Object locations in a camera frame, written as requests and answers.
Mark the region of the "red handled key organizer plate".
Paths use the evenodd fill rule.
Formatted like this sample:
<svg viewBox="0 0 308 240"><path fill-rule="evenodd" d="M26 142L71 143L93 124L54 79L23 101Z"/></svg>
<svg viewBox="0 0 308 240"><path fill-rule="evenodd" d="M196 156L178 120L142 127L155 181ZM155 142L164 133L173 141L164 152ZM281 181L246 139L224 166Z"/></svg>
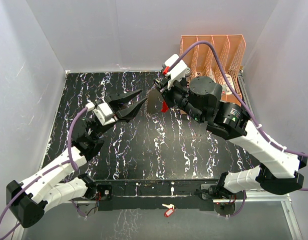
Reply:
<svg viewBox="0 0 308 240"><path fill-rule="evenodd" d="M145 115L151 117L154 114L161 112L164 98L160 91L152 88L146 93Z"/></svg>

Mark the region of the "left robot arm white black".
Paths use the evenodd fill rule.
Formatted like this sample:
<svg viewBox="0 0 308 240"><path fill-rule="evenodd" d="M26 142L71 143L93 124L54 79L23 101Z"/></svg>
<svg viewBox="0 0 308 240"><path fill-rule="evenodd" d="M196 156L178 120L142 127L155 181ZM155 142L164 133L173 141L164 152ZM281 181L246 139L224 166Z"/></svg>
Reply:
<svg viewBox="0 0 308 240"><path fill-rule="evenodd" d="M97 187L86 174L63 180L98 155L106 131L136 117L146 99L128 103L140 93L139 89L110 94L87 103L70 125L65 150L37 173L6 186L6 205L23 228L35 225L47 211L66 201L96 196Z"/></svg>

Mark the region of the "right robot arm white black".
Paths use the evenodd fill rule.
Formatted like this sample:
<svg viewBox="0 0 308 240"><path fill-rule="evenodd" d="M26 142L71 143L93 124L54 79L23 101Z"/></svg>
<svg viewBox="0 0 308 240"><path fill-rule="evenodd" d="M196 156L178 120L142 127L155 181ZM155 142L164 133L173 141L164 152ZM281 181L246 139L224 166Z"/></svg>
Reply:
<svg viewBox="0 0 308 240"><path fill-rule="evenodd" d="M221 100L220 84L200 76L189 84L176 80L168 88L164 79L155 86L168 108L177 106L198 123L207 123L207 131L242 147L260 162L249 170L222 173L216 185L201 190L203 195L227 199L240 191L256 188L284 195L303 187L304 177L299 169L306 166L306 159L285 153L267 142L244 108Z"/></svg>

